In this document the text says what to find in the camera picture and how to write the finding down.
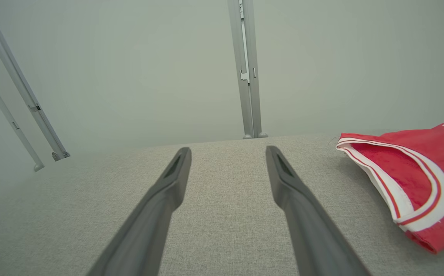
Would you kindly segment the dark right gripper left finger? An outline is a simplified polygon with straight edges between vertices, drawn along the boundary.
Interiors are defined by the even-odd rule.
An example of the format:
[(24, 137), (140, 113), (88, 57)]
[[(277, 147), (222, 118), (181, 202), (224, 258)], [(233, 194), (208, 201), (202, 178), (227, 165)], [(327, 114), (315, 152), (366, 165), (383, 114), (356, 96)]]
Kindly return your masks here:
[(183, 203), (191, 150), (176, 152), (87, 276), (157, 276), (172, 214)]

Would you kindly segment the red basketball shorts white trim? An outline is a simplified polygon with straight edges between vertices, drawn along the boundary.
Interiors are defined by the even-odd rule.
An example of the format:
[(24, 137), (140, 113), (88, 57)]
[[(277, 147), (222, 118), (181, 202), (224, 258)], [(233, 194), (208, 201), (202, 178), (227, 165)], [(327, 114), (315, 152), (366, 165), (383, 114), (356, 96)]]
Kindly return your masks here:
[(342, 133), (336, 149), (366, 172), (408, 238), (435, 255), (444, 250), (444, 123), (380, 136)]

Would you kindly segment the grey metal partition post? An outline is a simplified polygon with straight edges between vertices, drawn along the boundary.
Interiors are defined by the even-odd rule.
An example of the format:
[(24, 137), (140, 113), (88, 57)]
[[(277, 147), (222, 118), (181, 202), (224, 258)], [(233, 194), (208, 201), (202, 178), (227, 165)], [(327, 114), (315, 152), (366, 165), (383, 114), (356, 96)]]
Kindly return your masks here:
[(0, 30), (0, 59), (4, 64), (9, 76), (11, 77), (15, 87), (17, 88), (24, 103), (27, 105), (33, 119), (36, 121), (37, 126), (40, 128), (43, 136), (47, 140), (51, 149), (53, 150), (52, 157), (55, 161), (70, 157), (70, 154), (61, 143), (57, 133), (53, 129), (50, 121), (45, 115), (44, 110), (41, 108), (39, 101), (33, 93), (31, 86), (27, 82), (17, 60), (15, 59), (11, 48), (5, 40), (5, 37)]
[(268, 134), (262, 129), (253, 0), (227, 0), (227, 4), (243, 118), (243, 139), (267, 138)]
[(29, 140), (27, 140), (27, 137), (25, 136), (25, 134), (21, 130), (20, 126), (18, 125), (17, 121), (15, 120), (15, 118), (13, 117), (11, 112), (8, 110), (8, 107), (7, 107), (6, 103), (4, 103), (1, 95), (0, 95), (0, 110), (3, 113), (4, 117), (6, 118), (6, 120), (9, 122), (13, 131), (17, 135), (18, 139), (23, 144), (24, 148), (27, 150), (28, 154), (31, 156), (31, 158), (35, 162), (34, 171), (37, 172), (37, 171), (41, 170), (42, 168), (44, 168), (45, 165), (44, 165), (43, 161), (39, 158), (38, 154), (36, 153), (36, 151), (32, 147)]

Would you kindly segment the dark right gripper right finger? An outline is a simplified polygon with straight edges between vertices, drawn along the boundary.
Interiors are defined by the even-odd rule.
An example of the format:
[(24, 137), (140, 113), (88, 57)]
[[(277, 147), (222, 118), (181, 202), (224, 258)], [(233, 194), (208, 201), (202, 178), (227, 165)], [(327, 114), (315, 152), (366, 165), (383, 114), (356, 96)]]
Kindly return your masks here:
[(284, 211), (300, 276), (371, 276), (282, 151), (266, 147), (273, 199)]

